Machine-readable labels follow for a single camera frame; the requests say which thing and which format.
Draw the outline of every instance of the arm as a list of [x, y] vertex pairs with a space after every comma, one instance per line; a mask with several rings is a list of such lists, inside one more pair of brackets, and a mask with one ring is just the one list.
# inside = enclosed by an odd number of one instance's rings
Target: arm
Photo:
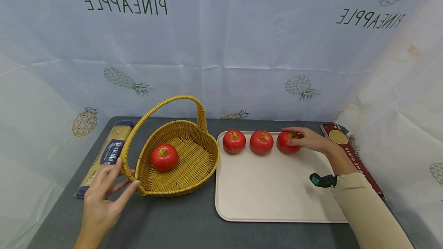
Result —
[[282, 130], [303, 135], [289, 145], [301, 145], [326, 155], [338, 175], [332, 194], [362, 249], [413, 249], [397, 220], [340, 146], [307, 128]]

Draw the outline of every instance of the beige sleeve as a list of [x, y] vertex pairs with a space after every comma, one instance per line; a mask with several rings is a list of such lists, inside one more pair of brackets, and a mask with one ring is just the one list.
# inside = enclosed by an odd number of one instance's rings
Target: beige sleeve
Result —
[[339, 176], [332, 194], [361, 249], [413, 249], [397, 220], [365, 176]]

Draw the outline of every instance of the woven basket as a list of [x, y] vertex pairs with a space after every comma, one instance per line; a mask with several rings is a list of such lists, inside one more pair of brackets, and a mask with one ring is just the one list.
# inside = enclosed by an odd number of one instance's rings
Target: woven basket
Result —
[[[142, 124], [160, 107], [178, 99], [190, 99], [197, 105], [197, 124], [176, 120], [157, 129], [146, 141], [137, 161], [135, 177], [128, 167], [128, 151]], [[178, 164], [169, 171], [158, 171], [151, 164], [155, 147], [167, 143], [178, 152]], [[180, 95], [157, 104], [135, 125], [120, 155], [122, 172], [131, 182], [140, 180], [139, 194], [146, 196], [180, 196], [201, 188], [215, 172], [220, 158], [218, 142], [209, 135], [203, 105], [195, 97]]]

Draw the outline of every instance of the white tray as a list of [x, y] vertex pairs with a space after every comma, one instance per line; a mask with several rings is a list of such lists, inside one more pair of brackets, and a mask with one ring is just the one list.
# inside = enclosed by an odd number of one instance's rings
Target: white tray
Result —
[[253, 132], [243, 132], [245, 149], [231, 155], [223, 149], [225, 133], [218, 136], [220, 161], [215, 184], [215, 208], [222, 219], [347, 223], [331, 189], [315, 187], [309, 181], [312, 173], [332, 174], [326, 156], [306, 148], [295, 154], [282, 153], [276, 144], [279, 133], [274, 132], [274, 146], [266, 155], [251, 151], [249, 140]]

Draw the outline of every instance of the hand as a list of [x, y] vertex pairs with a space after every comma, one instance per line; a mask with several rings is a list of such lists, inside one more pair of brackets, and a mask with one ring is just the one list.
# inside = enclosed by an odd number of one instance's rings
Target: hand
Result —
[[351, 174], [358, 172], [357, 168], [350, 161], [345, 151], [333, 141], [319, 135], [311, 129], [301, 127], [287, 127], [282, 131], [291, 133], [300, 133], [303, 135], [301, 139], [293, 139], [288, 145], [300, 145], [310, 150], [314, 150], [326, 155], [333, 172], [336, 175]]
[[140, 184], [140, 181], [131, 183], [115, 202], [108, 200], [111, 194], [129, 184], [126, 179], [112, 186], [121, 175], [122, 165], [122, 160], [118, 158], [115, 165], [102, 168], [86, 192], [82, 228], [74, 248], [100, 248], [106, 234], [117, 223], [123, 208]]
[[283, 128], [282, 131], [287, 131], [290, 133], [300, 133], [303, 135], [303, 138], [301, 139], [293, 139], [289, 141], [288, 145], [300, 145], [302, 147], [306, 147], [310, 150], [314, 150], [323, 154], [326, 154], [332, 148], [339, 147], [336, 143], [308, 128], [287, 127]]

